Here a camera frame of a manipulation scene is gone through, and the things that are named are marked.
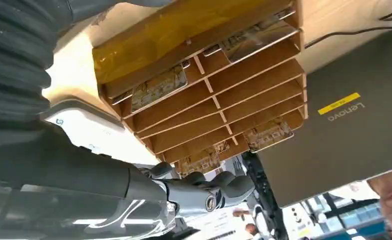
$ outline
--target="wooden shelf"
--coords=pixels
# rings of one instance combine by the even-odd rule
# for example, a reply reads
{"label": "wooden shelf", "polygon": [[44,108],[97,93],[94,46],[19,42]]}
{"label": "wooden shelf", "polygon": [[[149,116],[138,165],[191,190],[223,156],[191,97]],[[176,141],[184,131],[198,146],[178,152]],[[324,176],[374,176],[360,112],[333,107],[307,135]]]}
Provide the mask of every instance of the wooden shelf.
{"label": "wooden shelf", "polygon": [[[202,81],[206,77],[201,78],[193,84],[189,83],[189,86],[181,89],[181,91],[176,92],[174,95],[171,95],[158,104],[134,114],[124,116],[126,113],[130,113],[131,102],[121,102],[122,116],[125,118],[125,121],[128,123],[133,132],[144,131],[212,98],[213,96],[219,95],[238,84],[271,70],[274,67],[279,67],[281,64],[287,63],[298,53],[299,50],[290,40],[284,40],[276,44],[276,46],[267,48],[253,57],[247,58],[239,64],[233,65],[232,67],[227,68],[227,70],[221,71],[211,78],[208,78],[213,92],[209,92],[209,88],[206,86],[205,82]],[[292,61],[285,66],[275,69],[273,74],[285,74],[286,71],[303,72],[297,62]]]}
{"label": "wooden shelf", "polygon": [[[291,0],[175,1],[93,49],[98,83],[105,85],[108,98],[116,97],[291,3]],[[107,78],[97,71],[115,61],[123,66],[114,69],[114,76]]]}
{"label": "wooden shelf", "polygon": [[[275,38],[279,40],[236,62],[229,62],[222,50],[204,56],[204,49],[235,32],[226,30],[224,32],[230,32],[229,35],[217,38],[209,45],[197,45],[196,50],[186,53],[184,58],[190,61],[190,66],[184,69],[186,86],[135,112],[131,112],[132,98],[111,105],[112,109],[151,153],[168,163],[209,148],[211,151],[212,145],[223,141],[227,141],[230,147],[218,156],[220,160],[226,160],[249,149],[243,136],[245,131],[278,117],[282,117],[294,130],[301,127],[308,118],[308,98],[306,74],[296,60],[304,45],[300,13],[297,12],[301,11],[299,0],[293,7],[296,13],[284,21],[298,31],[290,31],[291,34],[284,38]],[[262,18],[251,19],[257,21],[241,29],[257,24]],[[280,24],[293,29],[283,22]],[[188,44],[194,44],[193,40],[189,39]],[[161,67],[151,66],[144,68],[145,71],[155,69],[158,74],[158,70],[164,71],[178,62],[158,61]],[[147,80],[148,76],[155,76],[142,71],[130,73],[120,81],[100,85],[99,91],[106,104],[111,103],[110,98],[138,82],[132,83],[131,77],[142,76]]]}
{"label": "wooden shelf", "polygon": [[[289,127],[293,130],[298,129],[303,125],[303,118],[298,110],[291,111],[283,115],[282,117],[284,121],[287,122]],[[214,144],[218,144],[224,140],[230,139],[231,137],[232,135],[230,135],[228,131],[223,127],[209,134],[193,139],[192,141],[189,141],[185,144],[177,146],[173,149],[165,151],[163,153],[163,158],[167,163],[174,163],[182,158],[188,157],[192,154],[196,154]]]}

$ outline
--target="label sticker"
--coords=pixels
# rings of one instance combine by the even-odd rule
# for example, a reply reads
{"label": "label sticker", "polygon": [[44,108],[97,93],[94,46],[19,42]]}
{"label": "label sticker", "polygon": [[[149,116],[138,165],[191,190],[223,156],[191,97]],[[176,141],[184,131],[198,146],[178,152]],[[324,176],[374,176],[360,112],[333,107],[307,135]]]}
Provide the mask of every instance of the label sticker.
{"label": "label sticker", "polygon": [[319,109],[318,113],[320,115],[326,114],[326,113],[328,113],[328,112],[330,112],[330,111],[332,111],[332,110],[334,110],[334,109],[336,109],[338,107],[341,107],[344,104],[350,103],[351,101],[353,101],[355,99],[358,99],[360,97],[361,96],[359,95],[359,93],[355,92],[355,93],[353,93],[353,94],[351,94],[351,95],[349,95],[349,96],[347,96],[347,97],[345,97],[343,99],[338,100],[337,102],[334,102],[334,103],[332,103],[332,104],[330,104],[330,105],[328,105],[326,107],[323,107],[323,108]]}

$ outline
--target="lenovo logo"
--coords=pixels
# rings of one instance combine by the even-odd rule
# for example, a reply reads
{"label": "lenovo logo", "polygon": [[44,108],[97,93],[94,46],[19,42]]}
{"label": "lenovo logo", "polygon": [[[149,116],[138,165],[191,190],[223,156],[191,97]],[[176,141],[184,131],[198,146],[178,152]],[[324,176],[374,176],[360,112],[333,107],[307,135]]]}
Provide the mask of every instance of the lenovo logo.
{"label": "lenovo logo", "polygon": [[341,117],[344,117],[344,116],[346,116],[348,114],[351,114],[351,113],[355,112],[358,109],[364,109],[364,108],[366,108],[365,105],[363,103],[359,102],[359,103],[357,103],[355,105],[352,105],[352,106],[350,106],[348,108],[345,108],[345,109],[341,110],[338,113],[335,113],[334,115],[329,116],[328,117],[328,121],[332,122],[332,121],[334,121],[334,120],[336,120],[338,118],[341,118]]}

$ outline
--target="robotic arm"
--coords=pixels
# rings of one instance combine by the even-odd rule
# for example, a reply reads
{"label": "robotic arm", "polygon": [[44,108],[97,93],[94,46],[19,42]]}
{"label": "robotic arm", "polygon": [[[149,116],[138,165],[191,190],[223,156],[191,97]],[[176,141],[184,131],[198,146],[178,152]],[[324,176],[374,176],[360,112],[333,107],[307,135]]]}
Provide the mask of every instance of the robotic arm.
{"label": "robotic arm", "polygon": [[50,107],[41,90],[50,86],[45,69],[57,34],[118,2],[0,0],[0,240],[143,239],[167,232],[175,216],[238,204],[254,188],[228,173],[211,182],[152,179],[73,146],[60,127],[40,120]]}

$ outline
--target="gray laptop lid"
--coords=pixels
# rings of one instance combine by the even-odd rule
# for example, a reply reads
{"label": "gray laptop lid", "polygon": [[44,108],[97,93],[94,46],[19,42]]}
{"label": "gray laptop lid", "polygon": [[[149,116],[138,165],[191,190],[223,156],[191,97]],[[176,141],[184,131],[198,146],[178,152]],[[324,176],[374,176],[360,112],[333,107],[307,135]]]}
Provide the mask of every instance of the gray laptop lid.
{"label": "gray laptop lid", "polygon": [[309,119],[293,138],[258,153],[281,207],[392,169],[392,32],[307,81]]}

